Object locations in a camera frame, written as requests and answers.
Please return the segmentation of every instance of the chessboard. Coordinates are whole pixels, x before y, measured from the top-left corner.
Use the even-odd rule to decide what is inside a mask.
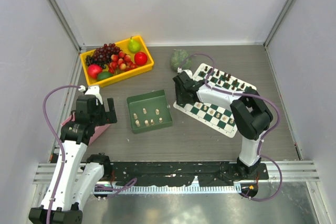
[[[207,74],[211,72],[211,69],[211,66],[202,63],[194,73],[193,79],[196,81],[205,80]],[[246,91],[247,89],[257,90],[255,86],[218,69],[214,69],[208,78],[208,83],[219,88],[227,89],[230,92]],[[188,103],[184,107],[181,107],[176,104],[176,101],[174,102],[174,108],[228,137],[234,137],[237,132],[235,119],[230,110],[225,110],[214,104],[201,102],[194,104]]]

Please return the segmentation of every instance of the gray floor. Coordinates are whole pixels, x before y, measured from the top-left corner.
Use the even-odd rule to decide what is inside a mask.
[[[257,196],[269,197],[277,183],[262,183]],[[281,193],[267,202],[242,199],[238,194],[129,195],[107,201],[90,198],[83,224],[210,224],[318,223],[306,183],[284,183]]]
[[[218,69],[255,85],[260,95],[279,106],[282,121],[266,137],[262,153],[278,161],[298,158],[263,46],[180,48],[187,49],[190,53],[203,52],[211,55]],[[242,139],[239,133],[234,138],[228,138],[173,108],[175,90],[172,78],[176,73],[169,68],[173,49],[149,48],[155,61],[153,70],[101,90],[103,99],[114,98],[118,123],[110,126],[88,147],[84,158],[99,152],[105,152],[114,161],[218,161],[237,158]],[[202,62],[210,64],[207,58],[198,56],[193,59],[192,70],[195,71]],[[79,84],[87,85],[83,73]],[[133,134],[126,98],[160,89],[165,90],[172,107],[173,127]]]

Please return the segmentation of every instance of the white wall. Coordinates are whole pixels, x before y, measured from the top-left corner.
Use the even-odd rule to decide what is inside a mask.
[[[52,146],[44,96],[68,83],[76,51],[46,0],[0,0],[0,33],[0,222],[18,224],[27,221],[37,164]],[[48,102],[54,126],[64,95]]]
[[[295,138],[317,167],[336,221],[335,38],[335,0],[297,0],[269,52]]]
[[[57,0],[87,46],[142,35],[151,45],[265,41],[286,0]]]

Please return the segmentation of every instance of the green tray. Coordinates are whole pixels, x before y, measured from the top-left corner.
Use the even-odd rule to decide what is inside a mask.
[[[143,133],[173,126],[164,90],[128,97],[127,104],[133,133]],[[159,110],[159,115],[155,113],[156,109]],[[137,119],[134,119],[134,113],[137,114]],[[154,125],[151,125],[151,119],[154,120]],[[139,120],[140,127],[135,124],[136,120]],[[148,120],[149,126],[145,125],[145,120]]]

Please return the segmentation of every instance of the green avocado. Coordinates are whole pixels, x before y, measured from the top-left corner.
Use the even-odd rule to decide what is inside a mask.
[[[113,76],[113,74],[110,73],[110,72],[102,72],[97,76],[97,81],[102,81],[102,80],[105,80],[105,79],[110,78],[112,76]]]

